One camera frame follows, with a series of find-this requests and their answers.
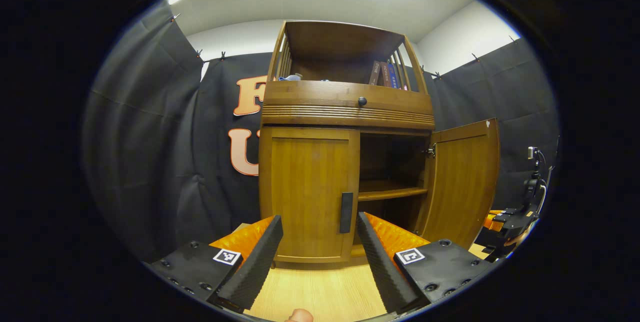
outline black curtain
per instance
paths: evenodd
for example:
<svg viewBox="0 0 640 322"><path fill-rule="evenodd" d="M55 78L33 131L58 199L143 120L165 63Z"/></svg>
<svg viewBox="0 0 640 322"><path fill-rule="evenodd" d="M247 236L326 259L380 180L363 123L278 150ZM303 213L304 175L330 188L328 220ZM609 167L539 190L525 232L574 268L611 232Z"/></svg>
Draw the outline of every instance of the black curtain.
<svg viewBox="0 0 640 322"><path fill-rule="evenodd" d="M246 140L246 160L257 164L262 102L254 98L260 108L254 114L234 115L240 97L236 83L260 76L266 80L271 57L271 53L256 53L212 60L200 84L193 122L195 165L207 189L219 201L216 221L224 230L220 237L241 223L260 220L258 177L242 174L233 167L229 131L242 128L251 132Z"/></svg>
<svg viewBox="0 0 640 322"><path fill-rule="evenodd" d="M82 131L94 200L146 261L220 234L192 153L202 61L171 20L162 3L126 29L96 76Z"/></svg>
<svg viewBox="0 0 640 322"><path fill-rule="evenodd" d="M425 74L425 81L437 131L498 119L500 172L492 209L521 206L523 182L533 171L527 147L544 153L540 172L546 179L547 169L556 164L560 132L553 90L531 47L519 39L439 79ZM485 228L476 240L484 246L496 242L496 234Z"/></svg>

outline wooden cabinet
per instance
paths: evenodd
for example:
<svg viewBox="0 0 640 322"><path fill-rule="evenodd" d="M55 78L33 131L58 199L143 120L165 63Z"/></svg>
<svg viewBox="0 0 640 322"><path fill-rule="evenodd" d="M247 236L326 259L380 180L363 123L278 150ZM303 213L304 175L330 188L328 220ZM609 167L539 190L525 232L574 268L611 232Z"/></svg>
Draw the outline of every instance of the wooden cabinet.
<svg viewBox="0 0 640 322"><path fill-rule="evenodd" d="M354 240L360 164L357 130L260 130L260 212L279 214L284 236L276 260L348 260ZM343 217L343 194L350 195ZM341 220L348 221L341 231Z"/></svg>
<svg viewBox="0 0 640 322"><path fill-rule="evenodd" d="M397 68L405 85L400 45L418 91L369 85L375 60ZM494 197L498 123L433 133L419 71L404 35L344 23L283 24L267 76L258 167L260 212L282 217L276 261L364 255L355 233L359 211L427 240L471 245ZM278 80L293 73L303 80Z"/></svg>

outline black door handle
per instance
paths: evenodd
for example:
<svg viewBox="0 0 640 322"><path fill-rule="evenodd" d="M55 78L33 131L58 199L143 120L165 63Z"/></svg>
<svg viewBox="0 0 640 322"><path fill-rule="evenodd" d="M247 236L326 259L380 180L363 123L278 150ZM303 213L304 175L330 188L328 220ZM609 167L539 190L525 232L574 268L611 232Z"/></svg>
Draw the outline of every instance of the black door handle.
<svg viewBox="0 0 640 322"><path fill-rule="evenodd" d="M340 233L349 233L352 230L352 211L354 210L354 193L342 193L342 205L340 206Z"/></svg>

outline hinge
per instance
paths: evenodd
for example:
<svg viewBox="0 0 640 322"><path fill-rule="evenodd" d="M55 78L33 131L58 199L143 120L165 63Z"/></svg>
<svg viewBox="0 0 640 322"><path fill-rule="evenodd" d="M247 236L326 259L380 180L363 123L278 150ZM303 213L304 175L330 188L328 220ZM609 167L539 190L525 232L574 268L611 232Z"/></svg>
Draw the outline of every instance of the hinge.
<svg viewBox="0 0 640 322"><path fill-rule="evenodd" d="M431 148L427 149L427 157L435 158L436 157L436 144L432 144Z"/></svg>

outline white wall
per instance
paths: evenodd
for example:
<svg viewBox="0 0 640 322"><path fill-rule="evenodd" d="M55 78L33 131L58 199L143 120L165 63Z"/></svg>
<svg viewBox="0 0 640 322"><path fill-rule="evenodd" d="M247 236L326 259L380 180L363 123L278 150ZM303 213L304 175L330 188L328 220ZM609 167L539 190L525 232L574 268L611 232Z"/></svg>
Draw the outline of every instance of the white wall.
<svg viewBox="0 0 640 322"><path fill-rule="evenodd" d="M443 21L418 43L424 70L445 74L520 35L482 3L474 1Z"/></svg>
<svg viewBox="0 0 640 322"><path fill-rule="evenodd" d="M202 60L220 58L222 51L224 51L226 57L253 53L272 53L274 52L276 38L281 26L281 19L238 23L237 25L221 26L195 33L187 36L187 40L195 50L202 50L200 54ZM411 45L418 62L423 64L418 45L415 43ZM400 53L404 62L410 65L409 56L403 46L400 47ZM202 77L204 77L207 68L208 64L202 67Z"/></svg>

